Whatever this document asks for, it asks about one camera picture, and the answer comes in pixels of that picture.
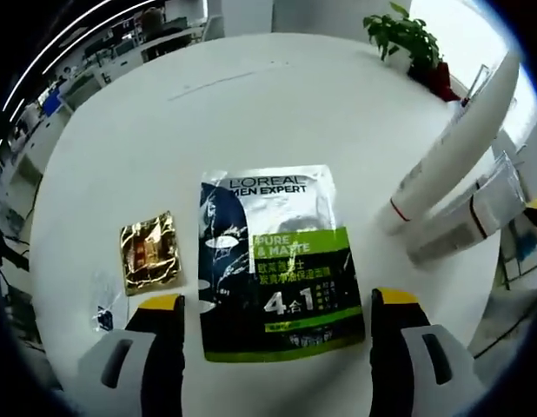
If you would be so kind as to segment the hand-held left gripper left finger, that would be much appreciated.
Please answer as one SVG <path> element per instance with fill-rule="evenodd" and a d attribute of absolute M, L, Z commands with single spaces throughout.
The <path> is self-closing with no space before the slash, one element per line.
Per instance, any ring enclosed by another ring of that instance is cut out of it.
<path fill-rule="evenodd" d="M 76 401 L 84 416 L 181 416 L 185 299 L 142 302 L 124 329 L 79 360 Z"/>

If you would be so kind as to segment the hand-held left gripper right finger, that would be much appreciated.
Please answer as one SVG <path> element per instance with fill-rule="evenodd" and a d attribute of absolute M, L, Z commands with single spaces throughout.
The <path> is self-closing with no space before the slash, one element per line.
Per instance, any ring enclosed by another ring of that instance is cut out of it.
<path fill-rule="evenodd" d="M 484 393 L 474 358 L 416 297 L 394 288 L 371 294 L 371 416 L 457 416 Z"/>

